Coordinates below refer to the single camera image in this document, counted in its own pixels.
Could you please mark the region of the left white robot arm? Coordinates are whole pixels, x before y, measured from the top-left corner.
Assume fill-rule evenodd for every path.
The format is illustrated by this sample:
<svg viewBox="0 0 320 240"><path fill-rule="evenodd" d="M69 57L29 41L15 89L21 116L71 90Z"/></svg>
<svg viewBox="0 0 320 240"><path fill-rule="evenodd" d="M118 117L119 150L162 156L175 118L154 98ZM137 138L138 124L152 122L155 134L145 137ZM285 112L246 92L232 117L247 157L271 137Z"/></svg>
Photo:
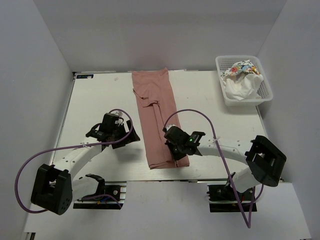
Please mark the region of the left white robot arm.
<svg viewBox="0 0 320 240"><path fill-rule="evenodd" d="M69 154L52 165L41 165L36 173L31 203L57 215L64 214L73 201L117 199L106 192L105 179L93 173L77 174L100 155L105 148L121 148L140 141L132 119L125 121L124 112L112 110L86 133L80 145L70 146Z"/></svg>

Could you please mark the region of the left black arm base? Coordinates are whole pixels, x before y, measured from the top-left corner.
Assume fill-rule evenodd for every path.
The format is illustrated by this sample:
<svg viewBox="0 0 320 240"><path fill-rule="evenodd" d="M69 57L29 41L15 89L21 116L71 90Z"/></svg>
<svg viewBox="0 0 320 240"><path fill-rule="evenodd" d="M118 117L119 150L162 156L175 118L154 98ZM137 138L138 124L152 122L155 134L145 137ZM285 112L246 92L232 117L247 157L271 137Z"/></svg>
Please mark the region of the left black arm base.
<svg viewBox="0 0 320 240"><path fill-rule="evenodd" d="M76 210L120 210L126 198L126 182L107 182L100 190L73 203Z"/></svg>

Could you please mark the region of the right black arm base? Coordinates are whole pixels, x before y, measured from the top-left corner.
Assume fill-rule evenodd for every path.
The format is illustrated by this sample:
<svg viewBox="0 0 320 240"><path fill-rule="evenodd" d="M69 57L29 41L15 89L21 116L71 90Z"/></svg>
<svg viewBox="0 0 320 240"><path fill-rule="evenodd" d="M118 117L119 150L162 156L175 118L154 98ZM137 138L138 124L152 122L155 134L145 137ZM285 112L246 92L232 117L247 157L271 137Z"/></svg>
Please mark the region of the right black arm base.
<svg viewBox="0 0 320 240"><path fill-rule="evenodd" d="M234 191L230 186L224 184L209 184L206 192L209 200L209 211L211 213L240 213L240 207L236 200ZM239 200L243 211L250 211L250 204L253 200L253 188L249 188L244 193L239 193Z"/></svg>

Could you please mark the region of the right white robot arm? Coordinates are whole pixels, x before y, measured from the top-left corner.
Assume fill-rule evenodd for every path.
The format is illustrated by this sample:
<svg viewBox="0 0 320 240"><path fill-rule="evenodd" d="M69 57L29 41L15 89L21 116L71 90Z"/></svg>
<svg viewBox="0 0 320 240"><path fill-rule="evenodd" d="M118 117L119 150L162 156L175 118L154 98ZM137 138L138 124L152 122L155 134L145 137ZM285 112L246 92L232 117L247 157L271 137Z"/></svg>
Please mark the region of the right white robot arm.
<svg viewBox="0 0 320 240"><path fill-rule="evenodd" d="M225 188L226 195L236 200L258 185L277 187L287 157L265 136L245 142L225 140L194 131L187 134L175 125L164 130L165 144L177 162L186 156L216 156L245 164L247 168L232 173L232 183Z"/></svg>

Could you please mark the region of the white t shirt black print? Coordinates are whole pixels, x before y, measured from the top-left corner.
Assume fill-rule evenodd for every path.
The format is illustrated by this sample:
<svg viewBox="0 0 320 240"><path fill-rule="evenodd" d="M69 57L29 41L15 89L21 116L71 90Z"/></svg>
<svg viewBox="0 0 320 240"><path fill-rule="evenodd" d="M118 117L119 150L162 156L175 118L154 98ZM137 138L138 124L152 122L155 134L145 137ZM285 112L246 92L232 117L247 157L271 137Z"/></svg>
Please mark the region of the white t shirt black print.
<svg viewBox="0 0 320 240"><path fill-rule="evenodd" d="M258 89L263 81L264 77L255 73L241 73L222 78L226 97L237 101L261 99Z"/></svg>

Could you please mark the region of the white colourful print t shirt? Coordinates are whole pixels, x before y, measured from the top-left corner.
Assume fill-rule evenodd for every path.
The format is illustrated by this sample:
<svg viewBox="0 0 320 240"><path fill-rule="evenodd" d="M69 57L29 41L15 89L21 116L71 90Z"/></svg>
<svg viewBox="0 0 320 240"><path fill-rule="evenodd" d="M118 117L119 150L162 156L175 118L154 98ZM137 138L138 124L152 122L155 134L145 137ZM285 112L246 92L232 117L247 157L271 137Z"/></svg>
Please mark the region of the white colourful print t shirt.
<svg viewBox="0 0 320 240"><path fill-rule="evenodd" d="M222 78L226 78L234 77L240 74L255 74L258 76L261 75L258 68L250 60L244 60L234 63L232 67L223 71L220 76Z"/></svg>

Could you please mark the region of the pink t shirt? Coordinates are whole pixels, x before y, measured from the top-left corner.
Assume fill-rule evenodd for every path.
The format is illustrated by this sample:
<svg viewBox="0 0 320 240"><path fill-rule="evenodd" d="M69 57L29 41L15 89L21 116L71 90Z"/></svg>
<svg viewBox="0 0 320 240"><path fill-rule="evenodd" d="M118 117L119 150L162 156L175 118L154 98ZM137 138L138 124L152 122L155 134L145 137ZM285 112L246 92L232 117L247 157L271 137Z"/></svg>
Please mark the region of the pink t shirt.
<svg viewBox="0 0 320 240"><path fill-rule="evenodd" d="M170 115L177 111L167 68L134 71L131 76L149 168L188 167L187 156L175 161L165 145L163 128Z"/></svg>

